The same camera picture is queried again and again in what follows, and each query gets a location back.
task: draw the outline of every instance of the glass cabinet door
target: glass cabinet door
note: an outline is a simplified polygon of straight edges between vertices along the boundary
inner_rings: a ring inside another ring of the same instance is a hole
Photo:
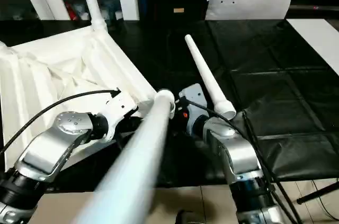
[[[31,0],[0,0],[0,20],[40,19]]]
[[[0,20],[53,20],[46,0],[0,0]]]
[[[107,22],[123,19],[120,0],[97,0],[102,17]],[[86,0],[63,0],[71,20],[90,20]]]

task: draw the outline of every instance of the black tablecloth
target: black tablecloth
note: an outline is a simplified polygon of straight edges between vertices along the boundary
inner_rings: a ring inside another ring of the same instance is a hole
[[[0,23],[0,40],[12,46],[80,26]],[[339,177],[339,78],[287,21],[123,22],[110,30],[150,84],[175,95],[203,86],[184,41],[188,33],[233,102],[235,123],[257,140],[281,180]],[[91,156],[63,171],[55,187],[94,189],[118,154],[113,145]],[[170,124],[158,186],[218,183],[225,179],[206,146]]]

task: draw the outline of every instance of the black cable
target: black cable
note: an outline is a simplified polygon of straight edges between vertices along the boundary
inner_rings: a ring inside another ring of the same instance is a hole
[[[293,223],[293,224],[297,224],[297,222],[295,221],[295,219],[293,218],[293,216],[290,214],[290,212],[287,210],[287,208],[285,207],[285,205],[283,204],[283,202],[281,201],[281,199],[279,198],[279,196],[276,194],[275,191],[271,191],[272,196],[274,197],[274,199],[276,200],[276,202],[278,203],[278,205],[280,206],[280,208],[282,209],[282,211],[286,214],[287,218]]]
[[[99,91],[91,91],[91,92],[79,93],[79,94],[75,94],[75,95],[66,97],[66,98],[64,98],[62,100],[59,100],[59,101],[49,105],[47,108],[41,110],[39,113],[37,113],[35,116],[33,116],[20,130],[17,131],[17,133],[1,149],[0,156],[9,148],[9,146],[18,138],[18,136],[20,136],[20,134],[25,129],[27,129],[27,127],[29,125],[31,125],[37,118],[42,116],[44,113],[46,113],[47,111],[49,111],[53,107],[55,107],[55,106],[57,106],[57,105],[59,105],[61,103],[64,103],[66,101],[72,100],[74,98],[82,97],[82,96],[85,96],[85,95],[97,94],[97,93],[110,93],[113,96],[113,94],[117,95],[119,93],[119,91],[115,91],[115,90],[99,90]]]
[[[314,184],[314,187],[315,187],[316,190],[318,191],[318,187],[317,187],[316,183],[314,182],[314,180],[312,180],[312,183]],[[325,207],[325,205],[324,205],[324,203],[323,203],[323,201],[322,201],[322,197],[321,197],[321,196],[319,196],[319,200],[320,200],[320,203],[321,203],[322,206],[323,206],[324,211],[327,213],[327,216],[329,216],[329,217],[330,217],[331,219],[333,219],[333,220],[339,221],[338,218],[334,217],[332,214],[330,214],[330,213],[328,212],[328,210],[326,209],[326,207]]]
[[[234,124],[232,124],[230,121],[228,121],[225,117],[223,117],[221,114],[218,114],[217,112],[215,112],[214,110],[211,110],[207,107],[204,107],[196,102],[193,102],[193,101],[190,101],[190,100],[187,100],[186,98],[183,100],[183,98],[181,98],[181,101],[183,102],[187,102],[189,104],[192,104],[194,106],[197,106],[201,109],[204,109],[206,110],[207,112],[209,113],[212,113],[213,115],[217,116],[218,118],[222,119],[223,121],[225,121],[231,128],[233,128],[235,131],[237,131],[244,139],[246,139],[246,136],[242,133],[242,131],[237,128]],[[261,152],[259,151],[259,149],[257,147],[255,147],[253,144],[252,144],[257,156],[258,156],[258,159],[260,161],[260,163],[267,169],[267,171],[269,172],[269,175],[270,177],[272,178],[272,180],[277,184],[277,186],[279,187],[282,195],[284,196],[284,198],[286,199],[287,201],[287,204],[289,205],[291,211],[293,212],[294,216],[296,217],[297,221],[296,223],[297,224],[302,224],[302,220],[295,208],[295,206],[293,205],[291,199],[289,198],[289,196],[287,195],[284,187],[281,185],[280,181],[278,180],[278,177],[273,173],[273,171],[270,169],[269,165],[267,164],[266,160],[264,159],[264,157],[262,156]]]

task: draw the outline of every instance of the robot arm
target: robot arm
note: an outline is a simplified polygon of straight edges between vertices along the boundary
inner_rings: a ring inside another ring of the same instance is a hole
[[[0,223],[26,223],[74,149],[91,140],[112,140],[117,124],[136,109],[132,97],[120,92],[97,115],[72,111],[57,115],[0,181]]]
[[[182,106],[178,109],[188,113],[187,133],[202,138],[219,158],[239,223],[283,224],[280,207],[272,199],[253,146],[224,120],[210,118],[205,110],[185,101],[207,106],[199,84],[184,89],[179,97]]]

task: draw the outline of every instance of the white plastic pipe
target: white plastic pipe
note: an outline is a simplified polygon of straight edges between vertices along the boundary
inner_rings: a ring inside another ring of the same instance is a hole
[[[226,119],[231,120],[236,115],[236,110],[234,109],[232,103],[226,99],[192,37],[188,34],[185,36],[185,40],[189,46],[190,52],[193,56],[195,64],[197,65],[205,87],[207,88],[207,91],[213,101],[214,110],[217,113],[223,115]]]
[[[141,224],[149,211],[174,96],[161,90],[145,120],[73,224]]]
[[[94,31],[96,30],[106,30],[107,31],[107,25],[104,21],[104,18],[101,15],[99,5],[97,3],[97,0],[86,0],[88,9],[90,10],[91,15],[91,24]]]

